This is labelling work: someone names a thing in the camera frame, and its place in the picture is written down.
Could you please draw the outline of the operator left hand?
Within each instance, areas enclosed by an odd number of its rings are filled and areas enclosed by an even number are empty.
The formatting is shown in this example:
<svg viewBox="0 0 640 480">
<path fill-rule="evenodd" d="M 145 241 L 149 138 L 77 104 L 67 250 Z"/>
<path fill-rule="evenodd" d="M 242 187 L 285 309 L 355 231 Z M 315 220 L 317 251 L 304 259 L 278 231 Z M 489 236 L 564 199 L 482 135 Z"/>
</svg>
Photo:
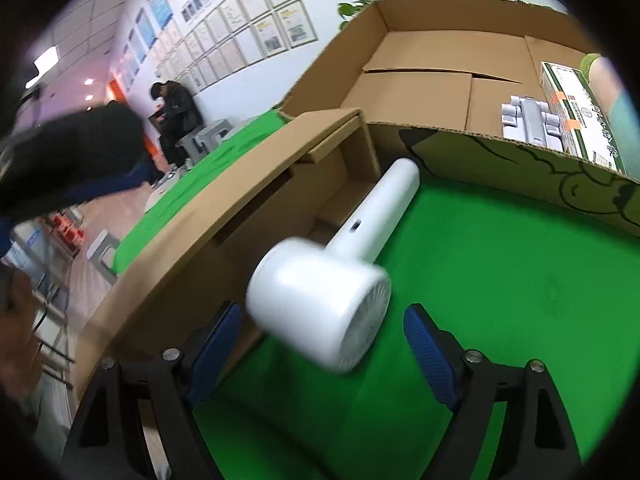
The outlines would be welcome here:
<svg viewBox="0 0 640 480">
<path fill-rule="evenodd" d="M 9 298 L 13 308 L 1 315 L 1 390 L 21 401 L 35 390 L 41 376 L 39 341 L 32 330 L 37 301 L 21 270 L 13 274 Z"/>
</svg>

